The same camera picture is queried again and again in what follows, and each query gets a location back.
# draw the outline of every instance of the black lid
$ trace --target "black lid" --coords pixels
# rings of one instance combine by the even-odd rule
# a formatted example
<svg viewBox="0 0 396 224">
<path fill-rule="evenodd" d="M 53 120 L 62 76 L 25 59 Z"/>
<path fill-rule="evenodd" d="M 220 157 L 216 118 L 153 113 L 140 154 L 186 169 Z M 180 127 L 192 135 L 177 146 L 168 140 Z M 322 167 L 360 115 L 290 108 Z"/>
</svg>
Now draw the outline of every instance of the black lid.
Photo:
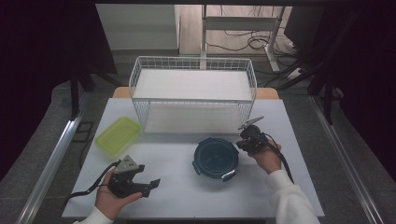
<svg viewBox="0 0 396 224">
<path fill-rule="evenodd" d="M 238 151 L 230 142 L 208 138 L 195 149 L 192 164 L 198 175 L 227 181 L 234 176 L 234 169 L 238 166 Z"/>
</svg>

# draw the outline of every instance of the green plastic container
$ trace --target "green plastic container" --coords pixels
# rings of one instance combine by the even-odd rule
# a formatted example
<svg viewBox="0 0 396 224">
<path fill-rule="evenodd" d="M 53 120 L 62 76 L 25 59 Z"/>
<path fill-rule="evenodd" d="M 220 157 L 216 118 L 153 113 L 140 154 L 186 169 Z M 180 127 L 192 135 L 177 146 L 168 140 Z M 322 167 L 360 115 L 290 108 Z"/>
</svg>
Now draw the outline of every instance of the green plastic container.
<svg viewBox="0 0 396 224">
<path fill-rule="evenodd" d="M 96 137 L 95 144 L 114 159 L 132 144 L 140 129 L 136 121 L 121 117 Z"/>
</svg>

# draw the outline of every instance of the wire basket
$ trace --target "wire basket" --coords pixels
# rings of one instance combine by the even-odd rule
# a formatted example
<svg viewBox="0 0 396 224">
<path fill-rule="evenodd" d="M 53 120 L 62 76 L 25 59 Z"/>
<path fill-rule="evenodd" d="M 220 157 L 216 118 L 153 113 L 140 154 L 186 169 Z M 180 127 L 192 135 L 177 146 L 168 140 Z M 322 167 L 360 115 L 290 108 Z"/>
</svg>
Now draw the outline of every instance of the wire basket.
<svg viewBox="0 0 396 224">
<path fill-rule="evenodd" d="M 256 97 L 249 59 L 136 59 L 129 89 L 145 133 L 238 133 Z"/>
</svg>

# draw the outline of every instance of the white sleeve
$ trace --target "white sleeve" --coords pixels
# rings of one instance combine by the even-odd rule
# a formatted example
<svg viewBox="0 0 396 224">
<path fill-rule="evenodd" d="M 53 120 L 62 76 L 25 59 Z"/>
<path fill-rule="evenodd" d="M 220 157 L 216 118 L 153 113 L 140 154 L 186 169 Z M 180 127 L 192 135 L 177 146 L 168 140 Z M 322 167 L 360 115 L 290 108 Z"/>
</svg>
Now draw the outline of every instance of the white sleeve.
<svg viewBox="0 0 396 224">
<path fill-rule="evenodd" d="M 284 170 L 272 172 L 265 179 L 271 193 L 271 206 L 277 224 L 319 223 L 311 202 L 300 187 L 291 183 Z"/>
<path fill-rule="evenodd" d="M 87 218 L 78 222 L 74 222 L 73 224 L 111 224 L 113 220 L 108 219 L 99 209 L 94 207 Z"/>
</svg>

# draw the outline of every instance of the human hand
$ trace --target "human hand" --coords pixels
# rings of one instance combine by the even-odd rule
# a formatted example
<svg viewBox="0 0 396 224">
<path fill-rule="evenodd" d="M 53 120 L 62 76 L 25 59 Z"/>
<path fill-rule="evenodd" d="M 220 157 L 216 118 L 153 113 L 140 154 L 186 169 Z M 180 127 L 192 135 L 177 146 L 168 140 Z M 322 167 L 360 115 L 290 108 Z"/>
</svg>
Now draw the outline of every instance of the human hand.
<svg viewBox="0 0 396 224">
<path fill-rule="evenodd" d="M 108 182 L 111 176 L 114 173 L 114 169 L 107 172 L 101 187 L 99 187 L 96 193 L 96 202 L 95 207 L 99 209 L 108 219 L 114 220 L 116 216 L 119 214 L 120 210 L 127 205 L 128 203 L 132 203 L 143 195 L 141 192 L 131 194 L 125 198 L 119 198 L 114 195 L 110 189 L 107 187 Z"/>
<path fill-rule="evenodd" d="M 281 145 L 276 144 L 274 141 L 269 140 L 269 144 L 277 147 L 279 150 L 282 148 Z M 275 152 L 269 148 L 264 147 L 264 149 L 256 154 L 248 153 L 249 157 L 254 158 L 257 164 L 265 171 L 267 174 L 271 174 L 274 171 L 280 170 L 280 158 L 275 154 Z"/>
</svg>

